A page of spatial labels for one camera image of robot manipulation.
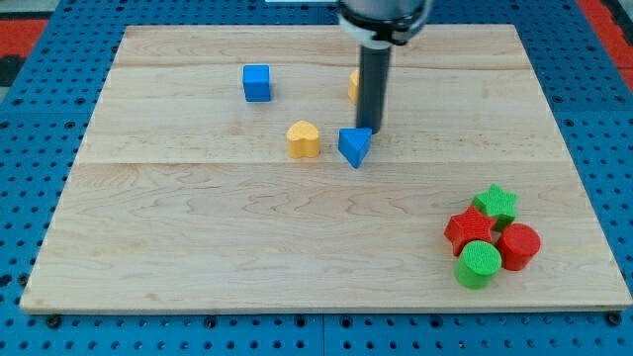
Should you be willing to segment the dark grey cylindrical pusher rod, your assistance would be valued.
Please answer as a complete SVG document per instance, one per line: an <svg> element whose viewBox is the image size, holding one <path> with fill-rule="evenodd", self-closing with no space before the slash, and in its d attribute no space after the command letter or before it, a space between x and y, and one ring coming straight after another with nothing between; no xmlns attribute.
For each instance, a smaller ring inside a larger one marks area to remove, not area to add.
<svg viewBox="0 0 633 356"><path fill-rule="evenodd" d="M356 104L357 128L377 134L382 126L391 61L391 48L360 46L359 84Z"/></svg>

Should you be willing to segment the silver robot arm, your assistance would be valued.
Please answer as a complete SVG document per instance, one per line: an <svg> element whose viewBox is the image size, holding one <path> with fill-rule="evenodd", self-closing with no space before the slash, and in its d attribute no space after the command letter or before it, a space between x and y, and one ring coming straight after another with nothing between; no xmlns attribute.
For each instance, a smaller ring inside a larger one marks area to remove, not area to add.
<svg viewBox="0 0 633 356"><path fill-rule="evenodd" d="M358 128L380 131L394 46L406 45L427 23L432 0L339 0L340 27L359 43Z"/></svg>

